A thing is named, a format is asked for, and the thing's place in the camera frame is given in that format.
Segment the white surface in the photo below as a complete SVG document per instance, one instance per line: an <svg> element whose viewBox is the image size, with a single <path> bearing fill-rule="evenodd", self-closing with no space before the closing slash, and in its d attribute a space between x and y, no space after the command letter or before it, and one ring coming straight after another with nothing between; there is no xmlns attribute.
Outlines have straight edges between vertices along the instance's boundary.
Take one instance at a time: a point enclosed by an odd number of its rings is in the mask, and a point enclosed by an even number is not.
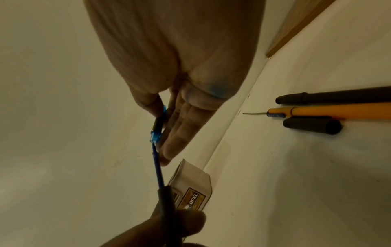
<svg viewBox="0 0 391 247"><path fill-rule="evenodd" d="M206 165L292 3L268 4L243 87L163 169L166 181L182 158ZM0 246L98 246L149 218L154 119L110 65L82 1L2 0L0 22Z"/></svg>
<svg viewBox="0 0 391 247"><path fill-rule="evenodd" d="M277 96L391 85L391 1L338 0L267 63L242 112ZM391 122L336 136L235 117L204 169L206 246L391 246Z"/></svg>

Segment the orange pen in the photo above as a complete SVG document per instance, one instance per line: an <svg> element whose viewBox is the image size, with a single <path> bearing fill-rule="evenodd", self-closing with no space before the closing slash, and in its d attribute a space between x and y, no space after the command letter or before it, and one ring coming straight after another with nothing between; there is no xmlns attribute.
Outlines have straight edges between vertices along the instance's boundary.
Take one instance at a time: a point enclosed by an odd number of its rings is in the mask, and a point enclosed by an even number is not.
<svg viewBox="0 0 391 247"><path fill-rule="evenodd" d="M390 119L391 102L349 105L326 105L313 107L272 108L263 113L243 113L268 117L290 118L292 116L328 116L334 119Z"/></svg>

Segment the hand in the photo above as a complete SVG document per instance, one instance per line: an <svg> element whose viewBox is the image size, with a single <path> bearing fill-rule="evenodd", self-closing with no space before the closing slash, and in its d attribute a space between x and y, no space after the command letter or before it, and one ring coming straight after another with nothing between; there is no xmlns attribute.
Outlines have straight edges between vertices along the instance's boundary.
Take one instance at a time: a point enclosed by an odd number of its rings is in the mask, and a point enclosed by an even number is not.
<svg viewBox="0 0 391 247"><path fill-rule="evenodd" d="M177 220L181 236L186 237L201 231L206 217L201 211L178 210ZM163 244L161 217L155 216L118 235L101 247L161 247ZM184 243L183 247L202 247L202 245Z"/></svg>
<svg viewBox="0 0 391 247"><path fill-rule="evenodd" d="M113 66L159 117L171 91L162 165L236 94L257 47L264 0L84 0Z"/></svg>

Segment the white table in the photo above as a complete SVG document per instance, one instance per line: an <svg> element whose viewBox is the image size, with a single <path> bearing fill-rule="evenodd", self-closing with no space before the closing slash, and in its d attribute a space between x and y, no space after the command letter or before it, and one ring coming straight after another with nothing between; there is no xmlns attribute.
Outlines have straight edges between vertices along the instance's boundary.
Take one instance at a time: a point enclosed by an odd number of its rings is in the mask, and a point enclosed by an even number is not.
<svg viewBox="0 0 391 247"><path fill-rule="evenodd" d="M283 94L391 85L391 1L337 0L283 47L241 112ZM205 171L209 247L391 246L391 122L347 121L336 136L236 116Z"/></svg>

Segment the small box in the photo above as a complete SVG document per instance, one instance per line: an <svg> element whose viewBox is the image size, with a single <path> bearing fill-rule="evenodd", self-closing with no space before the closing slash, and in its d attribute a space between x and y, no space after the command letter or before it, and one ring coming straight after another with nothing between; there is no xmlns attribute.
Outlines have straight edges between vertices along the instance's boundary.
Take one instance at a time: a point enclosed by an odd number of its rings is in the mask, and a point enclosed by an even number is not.
<svg viewBox="0 0 391 247"><path fill-rule="evenodd" d="M172 187L173 199L177 209L202 210L212 195L209 174L185 159L175 170L168 185ZM151 216L158 215L159 211L158 203Z"/></svg>

